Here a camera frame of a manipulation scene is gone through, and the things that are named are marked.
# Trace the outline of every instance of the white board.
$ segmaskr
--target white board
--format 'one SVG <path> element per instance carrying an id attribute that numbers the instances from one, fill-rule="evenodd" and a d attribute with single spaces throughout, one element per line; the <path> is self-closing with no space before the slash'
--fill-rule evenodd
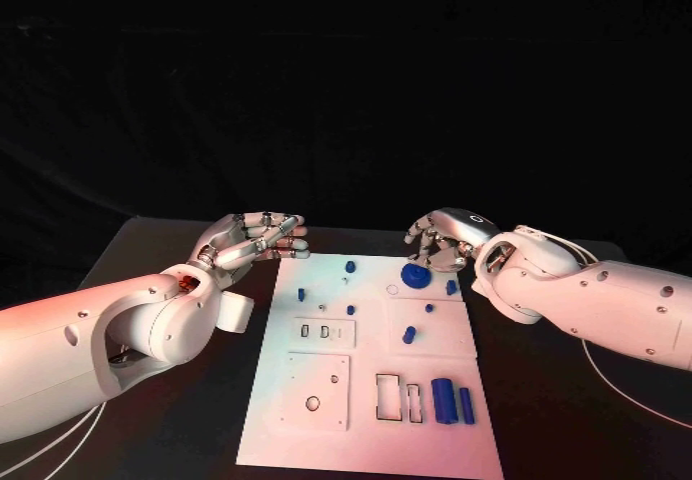
<path id="1" fill-rule="evenodd" d="M 352 274 L 344 271 L 349 260 L 356 263 Z M 501 479 L 465 304 L 458 292 L 451 296 L 445 292 L 447 280 L 455 280 L 455 275 L 434 272 L 431 285 L 414 290 L 401 281 L 405 263 L 405 258 L 320 254 L 281 261 L 238 464 Z M 305 292 L 303 302 L 298 288 Z M 434 305 L 429 313 L 424 311 L 428 303 Z M 313 331 L 318 335 L 323 320 L 328 334 L 341 326 L 343 335 L 354 333 L 354 342 L 310 336 L 304 341 L 297 328 L 308 324 L 308 335 Z M 406 326 L 416 326 L 419 332 L 411 345 L 401 340 Z M 303 386 L 292 388 L 285 382 L 298 370 L 291 370 L 287 358 L 300 353 L 310 355 L 301 357 L 298 368 Z M 341 371 L 339 382 L 328 385 L 323 382 L 343 357 L 349 358 L 347 384 Z M 401 421 L 376 419 L 378 374 L 399 376 Z M 458 388 L 470 389 L 474 425 L 435 422 L 429 382 L 439 377 L 454 383 L 458 410 Z M 419 386 L 422 423 L 409 421 L 411 384 Z M 310 412 L 305 402 L 317 390 L 316 396 L 327 403 L 320 397 L 318 408 Z M 287 404 L 294 409 L 288 425 Z M 311 413 L 323 416 L 317 419 Z M 334 427 L 334 421 L 344 419 L 346 424 Z"/>

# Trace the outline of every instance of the blue disc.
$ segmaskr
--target blue disc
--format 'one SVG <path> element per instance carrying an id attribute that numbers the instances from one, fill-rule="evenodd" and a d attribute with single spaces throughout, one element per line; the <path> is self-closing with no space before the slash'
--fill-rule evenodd
<path id="1" fill-rule="evenodd" d="M 432 275 L 427 268 L 406 263 L 401 269 L 401 280 L 411 288 L 425 288 L 432 280 Z"/>

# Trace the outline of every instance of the robotic hand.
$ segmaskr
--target robotic hand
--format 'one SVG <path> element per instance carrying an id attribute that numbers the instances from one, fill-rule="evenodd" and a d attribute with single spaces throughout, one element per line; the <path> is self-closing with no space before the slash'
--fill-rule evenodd
<path id="1" fill-rule="evenodd" d="M 225 292 L 255 260 L 307 258 L 303 217 L 228 215 L 186 264 L 0 312 L 0 443 L 63 422 L 190 361 L 254 302 Z M 108 358 L 106 336 L 122 346 Z"/>
<path id="2" fill-rule="evenodd" d="M 569 335 L 643 360 L 692 370 L 692 279 L 602 261 L 572 242 L 523 225 L 501 233 L 474 213 L 435 210 L 414 223 L 409 261 L 455 272 L 476 260 L 473 290 L 516 322 L 545 316 Z M 439 251 L 431 255 L 432 243 Z"/>

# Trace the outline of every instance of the white cable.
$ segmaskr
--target white cable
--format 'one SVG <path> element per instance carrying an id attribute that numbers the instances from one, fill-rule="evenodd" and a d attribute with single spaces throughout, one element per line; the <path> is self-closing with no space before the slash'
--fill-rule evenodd
<path id="1" fill-rule="evenodd" d="M 565 240 L 563 238 L 559 238 L 558 236 L 555 235 L 551 235 L 549 233 L 545 233 L 545 232 L 540 232 L 542 235 L 545 235 L 548 238 L 552 238 L 553 240 L 562 242 L 568 247 L 572 248 L 572 250 L 579 254 L 581 258 L 584 259 L 584 255 L 582 253 L 585 253 L 588 255 L 588 257 L 591 258 L 592 262 L 598 262 L 598 259 L 595 258 L 595 255 L 584 248 L 581 247 L 579 245 L 576 245 L 575 243 L 569 242 L 568 240 Z M 591 357 L 591 352 L 588 351 L 588 347 L 587 347 L 587 342 L 584 339 L 581 339 L 581 345 L 584 347 L 584 353 L 587 354 L 587 359 L 588 359 L 588 363 L 591 363 L 591 366 L 594 367 L 594 370 L 595 370 L 595 373 L 598 374 L 598 376 L 601 377 L 601 380 L 605 382 L 605 384 L 610 386 L 610 388 L 640 408 L 643 408 L 649 413 L 653 413 L 656 416 L 659 416 L 660 418 L 663 418 L 664 420 L 667 420 L 669 422 L 673 422 L 674 424 L 680 425 L 682 427 L 685 428 L 692 428 L 692 425 L 685 423 L 685 422 L 680 422 L 679 420 L 676 420 L 674 418 L 670 418 L 667 415 L 663 415 L 660 412 L 657 412 L 653 408 L 647 407 L 643 403 L 637 402 L 637 400 L 634 400 L 614 385 L 612 385 L 612 382 L 605 378 L 605 375 L 602 374 L 598 366 L 595 365 L 595 362 L 594 362 L 594 359 Z"/>
<path id="2" fill-rule="evenodd" d="M 594 359 L 591 358 L 591 353 L 588 352 L 587 342 L 584 341 L 584 339 L 581 340 L 581 344 L 582 344 L 582 346 L 584 346 L 584 353 L 587 354 L 588 362 L 591 363 L 591 366 L 594 367 L 595 373 L 597 373 L 598 376 L 601 377 L 602 381 L 610 385 L 610 388 L 611 388 L 634 405 L 637 405 L 637 407 L 643 408 L 647 412 L 653 413 L 653 414 L 657 415 L 660 418 L 663 418 L 663 419 L 667 420 L 669 422 L 676 423 L 676 424 L 680 425 L 682 427 L 685 427 L 685 428 L 692 428 L 692 425 L 689 425 L 689 424 L 685 423 L 685 422 L 680 422 L 680 421 L 676 420 L 674 418 L 670 418 L 669 416 L 666 416 L 666 415 L 663 415 L 660 412 L 657 412 L 653 408 L 647 407 L 643 403 L 638 403 L 638 402 L 612 385 L 612 383 L 611 383 L 610 380 L 605 378 L 605 375 L 601 373 L 601 370 L 598 369 L 598 367 L 597 367 L 597 365 L 595 365 Z"/>
<path id="3" fill-rule="evenodd" d="M 101 418 L 101 414 L 104 413 L 104 408 L 105 408 L 106 402 L 101 404 L 101 410 L 98 411 L 96 418 L 93 419 L 93 423 L 91 424 L 89 429 L 86 430 L 86 433 L 83 434 L 82 440 L 79 440 L 79 443 L 76 444 L 75 449 L 72 450 L 72 453 L 68 455 L 68 458 L 62 461 L 62 463 L 57 465 L 57 468 L 50 472 L 50 475 L 43 479 L 49 480 L 53 478 L 53 475 L 60 471 L 60 468 L 65 466 L 65 464 L 69 462 L 69 459 L 75 456 L 76 451 L 79 450 L 83 442 L 86 441 L 86 438 L 89 438 L 91 432 L 93 430 L 93 427 L 96 426 L 98 419 Z"/>
<path id="4" fill-rule="evenodd" d="M 98 405 L 86 412 L 82 419 L 76 422 L 75 426 L 57 437 L 52 443 L 49 443 L 29 458 L 19 462 L 13 467 L 10 467 L 4 472 L 0 472 L 0 478 L 8 475 L 17 468 L 21 468 L 39 455 L 43 455 L 72 434 L 72 432 L 81 427 L 86 419 L 91 417 L 96 411 Z"/>

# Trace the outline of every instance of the blue object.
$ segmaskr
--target blue object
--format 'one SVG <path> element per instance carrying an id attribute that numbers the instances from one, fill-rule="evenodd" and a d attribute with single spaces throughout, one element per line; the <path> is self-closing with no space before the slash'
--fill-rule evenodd
<path id="1" fill-rule="evenodd" d="M 457 402 L 454 400 L 451 380 L 448 378 L 435 378 L 429 383 L 432 385 L 437 423 L 451 425 L 458 422 Z"/>
<path id="2" fill-rule="evenodd" d="M 425 288 L 432 280 L 432 275 L 427 268 L 406 263 L 401 269 L 401 280 L 411 288 Z"/>
<path id="3" fill-rule="evenodd" d="M 454 295 L 457 292 L 457 282 L 454 280 L 447 281 L 447 295 Z"/>
<path id="4" fill-rule="evenodd" d="M 406 345 L 411 345 L 411 342 L 414 341 L 415 337 L 415 327 L 406 327 L 406 331 L 403 332 L 403 343 Z"/>
<path id="5" fill-rule="evenodd" d="M 458 397 L 461 398 L 461 413 L 464 414 L 464 423 L 473 425 L 476 423 L 476 418 L 473 417 L 473 407 L 471 407 L 471 393 L 467 388 L 458 389 Z"/>

